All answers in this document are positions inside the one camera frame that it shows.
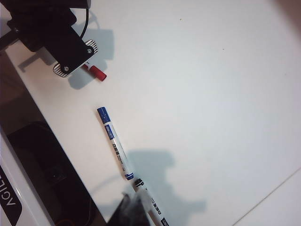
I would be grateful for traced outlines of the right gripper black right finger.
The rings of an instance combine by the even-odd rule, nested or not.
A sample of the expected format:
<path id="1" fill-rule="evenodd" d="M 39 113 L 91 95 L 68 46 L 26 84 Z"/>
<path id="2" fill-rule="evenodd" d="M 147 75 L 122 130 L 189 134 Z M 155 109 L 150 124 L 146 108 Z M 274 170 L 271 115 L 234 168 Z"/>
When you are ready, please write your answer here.
<path id="1" fill-rule="evenodd" d="M 148 213 L 151 210 L 151 198 L 146 191 L 138 191 L 134 198 L 134 226 L 150 226 Z"/>

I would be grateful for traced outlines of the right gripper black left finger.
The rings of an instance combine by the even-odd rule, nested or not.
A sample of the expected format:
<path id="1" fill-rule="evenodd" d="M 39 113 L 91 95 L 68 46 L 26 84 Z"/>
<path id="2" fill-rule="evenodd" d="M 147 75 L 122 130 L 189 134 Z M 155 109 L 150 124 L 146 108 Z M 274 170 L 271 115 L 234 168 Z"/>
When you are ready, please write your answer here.
<path id="1" fill-rule="evenodd" d="M 123 199 L 115 209 L 113 215 L 107 222 L 108 226 L 129 226 L 131 225 L 131 219 L 129 216 L 130 205 L 132 199 L 127 193 L 123 193 Z"/>

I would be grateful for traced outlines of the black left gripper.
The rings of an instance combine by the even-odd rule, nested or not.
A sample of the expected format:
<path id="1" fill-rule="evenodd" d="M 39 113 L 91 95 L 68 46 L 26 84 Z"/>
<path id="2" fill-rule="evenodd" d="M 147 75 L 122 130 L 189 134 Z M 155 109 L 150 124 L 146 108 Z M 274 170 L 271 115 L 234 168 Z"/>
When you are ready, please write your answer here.
<path id="1" fill-rule="evenodd" d="M 0 38 L 0 49 L 19 40 L 31 52 L 45 47 L 51 54 L 65 54 L 77 46 L 75 22 L 74 14 L 11 14 L 10 31 Z"/>

